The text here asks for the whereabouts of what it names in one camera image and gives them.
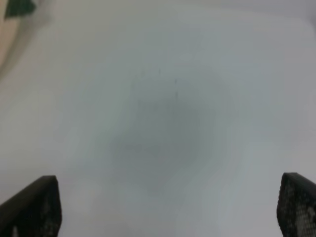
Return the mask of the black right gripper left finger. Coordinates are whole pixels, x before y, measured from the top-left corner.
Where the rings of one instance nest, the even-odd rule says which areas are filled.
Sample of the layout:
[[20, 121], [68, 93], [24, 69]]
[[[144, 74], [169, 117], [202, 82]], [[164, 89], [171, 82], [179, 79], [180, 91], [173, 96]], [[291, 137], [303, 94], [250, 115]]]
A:
[[62, 207], [55, 175], [42, 176], [0, 205], [2, 237], [56, 237]]

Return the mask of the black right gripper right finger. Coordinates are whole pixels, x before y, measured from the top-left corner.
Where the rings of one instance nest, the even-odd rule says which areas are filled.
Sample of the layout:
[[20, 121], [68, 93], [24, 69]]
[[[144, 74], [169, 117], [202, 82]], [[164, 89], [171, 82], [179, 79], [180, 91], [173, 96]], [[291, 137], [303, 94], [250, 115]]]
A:
[[276, 216], [283, 237], [315, 237], [316, 184], [298, 173], [284, 173]]

